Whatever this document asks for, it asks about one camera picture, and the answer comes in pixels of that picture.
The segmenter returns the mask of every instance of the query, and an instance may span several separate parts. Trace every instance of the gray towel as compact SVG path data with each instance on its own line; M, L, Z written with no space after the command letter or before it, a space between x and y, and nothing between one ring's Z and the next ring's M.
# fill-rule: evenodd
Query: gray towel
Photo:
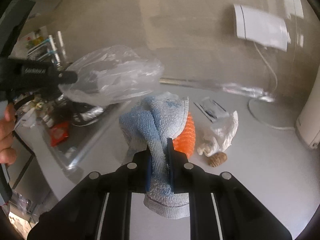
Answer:
M152 156L150 190L144 204L153 212L170 219L189 216L188 193L173 194L164 153L167 139L182 133L188 116L188 99L166 92L140 101L129 113L123 114L120 126L129 145L127 160L149 146Z

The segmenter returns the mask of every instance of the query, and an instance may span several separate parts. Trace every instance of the brown pine cone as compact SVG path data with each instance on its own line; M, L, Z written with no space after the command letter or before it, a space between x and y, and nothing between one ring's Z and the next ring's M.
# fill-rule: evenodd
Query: brown pine cone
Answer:
M227 159L228 157L224 152L218 152L209 157L208 164L211 167L217 167L223 164Z

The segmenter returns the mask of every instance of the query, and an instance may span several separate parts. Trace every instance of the plastic bag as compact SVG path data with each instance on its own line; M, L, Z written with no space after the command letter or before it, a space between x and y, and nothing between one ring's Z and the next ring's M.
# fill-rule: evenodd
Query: plastic bag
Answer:
M217 152L224 152L230 145L238 129L238 113L234 111L229 117L213 123L210 129L204 131L204 143L197 152L207 157Z
M24 215L27 213L27 207L29 204L29 200L26 199L24 196L22 196L21 194L17 193L18 195L18 210L20 210L20 212Z
M164 68L158 60L141 59L116 45L87 54L67 70L77 72L78 81L59 85L62 93L75 102L107 106L152 92Z

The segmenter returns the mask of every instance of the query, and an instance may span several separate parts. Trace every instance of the hand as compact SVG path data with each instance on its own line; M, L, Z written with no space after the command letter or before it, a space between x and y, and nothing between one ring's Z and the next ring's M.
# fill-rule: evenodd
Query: hand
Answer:
M11 148L13 143L15 110L13 104L8 104L4 111L4 118L0 120L0 163L11 165L17 158L17 153Z

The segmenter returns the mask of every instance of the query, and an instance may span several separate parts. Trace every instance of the orange net bag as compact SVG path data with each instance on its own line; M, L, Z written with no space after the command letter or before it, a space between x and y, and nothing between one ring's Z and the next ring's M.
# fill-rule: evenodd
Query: orange net bag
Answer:
M190 112L188 113L187 122L182 133L173 139L172 142L174 150L185 153L187 158L193 154L196 143L196 129Z

